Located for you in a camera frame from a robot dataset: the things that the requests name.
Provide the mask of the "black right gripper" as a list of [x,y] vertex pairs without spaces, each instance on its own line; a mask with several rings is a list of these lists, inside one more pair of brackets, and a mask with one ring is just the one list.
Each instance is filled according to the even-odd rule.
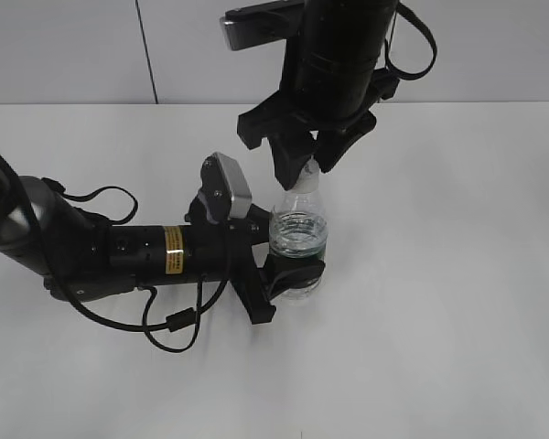
[[393,97],[399,80],[376,67],[385,27],[303,27],[287,41],[278,91],[238,118],[237,134],[250,149],[268,137],[274,176],[284,190],[297,182],[316,151],[330,172],[376,126],[367,112]]

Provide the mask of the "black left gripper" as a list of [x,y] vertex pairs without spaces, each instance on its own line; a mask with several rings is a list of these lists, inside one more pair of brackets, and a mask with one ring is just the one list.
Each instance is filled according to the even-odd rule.
[[201,306],[203,313],[215,305],[225,285],[231,284],[251,323],[266,324],[275,314],[269,299],[287,290],[307,288],[319,280],[326,264],[317,256],[268,255],[262,275],[253,256],[253,246],[269,242],[270,219],[269,211],[252,204],[244,219],[211,224],[199,199],[190,203],[185,216],[188,226],[184,228],[188,250],[185,272],[220,283],[214,295]]

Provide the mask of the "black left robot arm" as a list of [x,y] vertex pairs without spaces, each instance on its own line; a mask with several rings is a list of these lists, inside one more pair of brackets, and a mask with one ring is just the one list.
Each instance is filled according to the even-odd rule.
[[51,295],[84,303],[137,288],[200,281],[230,284],[255,324],[271,321],[273,300],[317,279],[317,256],[269,255],[258,266],[253,247],[269,239],[269,215],[252,202],[239,164],[215,153],[177,226],[135,226],[81,208],[57,181],[20,176],[0,156],[0,252],[43,278]]

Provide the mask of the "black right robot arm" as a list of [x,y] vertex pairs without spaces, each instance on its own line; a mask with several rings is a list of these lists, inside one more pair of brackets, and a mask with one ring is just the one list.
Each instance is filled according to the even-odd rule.
[[370,108],[398,80],[376,67],[394,1],[307,1],[288,39],[278,90],[238,118],[248,149],[268,141],[274,176],[291,189],[315,159],[329,172],[377,123]]

